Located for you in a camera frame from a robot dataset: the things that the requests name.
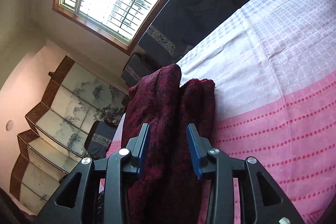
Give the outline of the dark red floral sweater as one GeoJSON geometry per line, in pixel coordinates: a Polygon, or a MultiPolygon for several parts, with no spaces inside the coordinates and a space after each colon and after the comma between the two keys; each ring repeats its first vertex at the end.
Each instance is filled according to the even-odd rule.
{"type": "Polygon", "coordinates": [[[203,184],[197,179],[186,139],[188,124],[210,137],[215,116],[215,84],[192,79],[181,84],[172,64],[130,88],[122,146],[150,125],[145,169],[128,190],[131,223],[197,223],[203,184]]]}

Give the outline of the painted folding screen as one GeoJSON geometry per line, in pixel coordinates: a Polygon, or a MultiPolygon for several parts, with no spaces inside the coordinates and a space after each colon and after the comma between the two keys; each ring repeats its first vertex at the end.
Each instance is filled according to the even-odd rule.
{"type": "Polygon", "coordinates": [[[50,73],[41,101],[26,115],[19,133],[20,154],[10,178],[10,194],[37,215],[82,158],[95,121],[118,125],[128,95],[66,56],[50,73]]]}

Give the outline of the pink checked bed sheet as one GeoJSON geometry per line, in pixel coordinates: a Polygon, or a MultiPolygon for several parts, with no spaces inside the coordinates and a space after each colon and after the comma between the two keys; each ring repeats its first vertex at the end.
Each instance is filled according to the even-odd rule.
{"type": "Polygon", "coordinates": [[[250,0],[176,65],[181,84],[215,84],[211,145],[258,159],[319,223],[335,197],[335,0],[250,0]]]}

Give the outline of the dark square pillow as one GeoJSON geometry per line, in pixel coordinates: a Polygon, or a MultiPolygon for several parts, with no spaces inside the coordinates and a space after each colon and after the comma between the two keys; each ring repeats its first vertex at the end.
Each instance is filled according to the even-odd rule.
{"type": "Polygon", "coordinates": [[[201,0],[189,10],[202,26],[216,28],[236,11],[236,5],[232,0],[201,0]]]}

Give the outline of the round white wall fixture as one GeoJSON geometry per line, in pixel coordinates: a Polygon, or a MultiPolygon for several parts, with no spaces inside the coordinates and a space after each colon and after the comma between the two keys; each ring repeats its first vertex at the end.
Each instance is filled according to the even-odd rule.
{"type": "Polygon", "coordinates": [[[11,119],[6,124],[6,131],[11,131],[14,128],[14,121],[11,119]]]}

